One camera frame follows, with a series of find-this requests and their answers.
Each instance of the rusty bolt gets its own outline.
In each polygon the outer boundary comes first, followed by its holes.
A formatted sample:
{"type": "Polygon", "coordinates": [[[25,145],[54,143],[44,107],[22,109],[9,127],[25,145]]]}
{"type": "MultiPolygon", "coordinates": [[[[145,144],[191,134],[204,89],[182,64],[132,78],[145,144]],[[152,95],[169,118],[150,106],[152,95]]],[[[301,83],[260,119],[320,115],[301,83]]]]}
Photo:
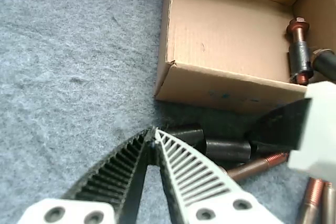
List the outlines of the rusty bolt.
{"type": "Polygon", "coordinates": [[[258,158],[250,163],[228,170],[227,175],[233,180],[238,181],[251,175],[264,172],[273,166],[286,162],[287,159],[288,153],[279,153],[265,158],[258,158]]]}

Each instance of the mounting hole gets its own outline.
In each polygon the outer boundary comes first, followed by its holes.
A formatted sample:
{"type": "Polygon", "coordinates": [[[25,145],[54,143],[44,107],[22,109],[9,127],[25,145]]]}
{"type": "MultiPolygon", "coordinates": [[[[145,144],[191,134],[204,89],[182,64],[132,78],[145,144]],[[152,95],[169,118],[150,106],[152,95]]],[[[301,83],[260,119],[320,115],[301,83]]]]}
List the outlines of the mounting hole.
{"type": "Polygon", "coordinates": [[[196,217],[198,220],[212,220],[216,215],[211,209],[201,208],[197,211],[196,217]]]}
{"type": "Polygon", "coordinates": [[[238,200],[235,200],[235,202],[233,202],[233,207],[236,210],[247,210],[247,209],[252,208],[252,205],[250,202],[246,200],[238,199],[238,200]]]}
{"type": "Polygon", "coordinates": [[[44,215],[44,220],[48,223],[54,223],[60,220],[65,213],[65,209],[63,207],[54,207],[50,209],[46,215],[44,215]]]}
{"type": "Polygon", "coordinates": [[[99,224],[103,221],[104,214],[101,211],[94,211],[86,215],[85,224],[99,224]]]}

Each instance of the copper bolt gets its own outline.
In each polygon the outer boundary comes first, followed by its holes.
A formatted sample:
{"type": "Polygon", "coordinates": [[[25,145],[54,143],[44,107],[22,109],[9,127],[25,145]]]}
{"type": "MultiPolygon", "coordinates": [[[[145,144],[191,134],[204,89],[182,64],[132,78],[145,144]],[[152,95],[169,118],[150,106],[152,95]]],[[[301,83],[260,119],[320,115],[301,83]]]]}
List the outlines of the copper bolt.
{"type": "Polygon", "coordinates": [[[308,30],[309,24],[302,17],[292,19],[286,29],[288,34],[292,34],[293,42],[304,41],[308,30]]]}
{"type": "Polygon", "coordinates": [[[287,161],[288,153],[274,154],[269,157],[259,158],[245,165],[227,171],[233,180],[238,181],[254,174],[264,172],[273,166],[287,161]]]}
{"type": "Polygon", "coordinates": [[[322,224],[336,222],[336,191],[329,182],[324,183],[322,193],[322,224]]]}
{"type": "Polygon", "coordinates": [[[307,73],[303,72],[303,73],[299,73],[296,75],[296,82],[299,85],[304,85],[307,86],[309,83],[309,78],[307,73]]]}
{"type": "Polygon", "coordinates": [[[310,178],[307,184],[301,210],[298,216],[298,224],[313,224],[318,212],[323,191],[323,180],[310,178]]]}

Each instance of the bolt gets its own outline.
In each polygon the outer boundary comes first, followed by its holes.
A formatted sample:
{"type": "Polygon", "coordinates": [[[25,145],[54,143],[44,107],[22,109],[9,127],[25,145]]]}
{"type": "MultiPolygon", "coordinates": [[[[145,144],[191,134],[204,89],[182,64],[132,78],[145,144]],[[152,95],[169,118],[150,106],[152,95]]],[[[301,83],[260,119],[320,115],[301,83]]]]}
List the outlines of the bolt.
{"type": "Polygon", "coordinates": [[[293,37],[289,47],[291,79],[292,82],[304,86],[313,76],[309,61],[310,52],[305,40],[308,30],[309,24],[302,17],[292,19],[286,29],[287,33],[293,37]]]}
{"type": "Polygon", "coordinates": [[[296,83],[299,85],[307,86],[309,83],[309,78],[307,73],[299,73],[296,75],[296,83]]]}
{"type": "Polygon", "coordinates": [[[310,178],[298,215],[298,224],[313,224],[318,212],[323,191],[323,180],[310,178]]]}
{"type": "Polygon", "coordinates": [[[256,159],[245,165],[228,170],[227,175],[230,176],[233,180],[238,181],[251,175],[264,172],[273,166],[286,162],[287,159],[288,153],[274,154],[265,158],[256,159]]]}
{"type": "Polygon", "coordinates": [[[335,224],[336,191],[330,182],[324,183],[322,194],[322,224],[335,224]]]}

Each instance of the black cylinder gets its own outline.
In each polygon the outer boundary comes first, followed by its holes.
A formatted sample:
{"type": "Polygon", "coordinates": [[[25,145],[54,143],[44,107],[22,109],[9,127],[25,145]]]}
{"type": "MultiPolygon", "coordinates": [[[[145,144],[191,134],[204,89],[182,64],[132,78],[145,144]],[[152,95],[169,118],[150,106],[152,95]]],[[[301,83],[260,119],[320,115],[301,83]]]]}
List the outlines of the black cylinder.
{"type": "Polygon", "coordinates": [[[169,127],[164,131],[185,141],[191,147],[205,154],[204,132],[198,123],[169,127]]]}
{"type": "Polygon", "coordinates": [[[290,44],[289,62],[292,81],[296,82],[296,76],[300,73],[306,73],[308,78],[313,76],[309,56],[310,51],[305,41],[297,41],[290,44]]]}
{"type": "Polygon", "coordinates": [[[318,50],[318,53],[315,52],[312,61],[313,69],[329,80],[336,81],[336,55],[334,52],[329,49],[318,50]]]}
{"type": "Polygon", "coordinates": [[[251,146],[247,141],[207,137],[205,156],[215,162],[235,161],[244,163],[250,160],[251,146]]]}

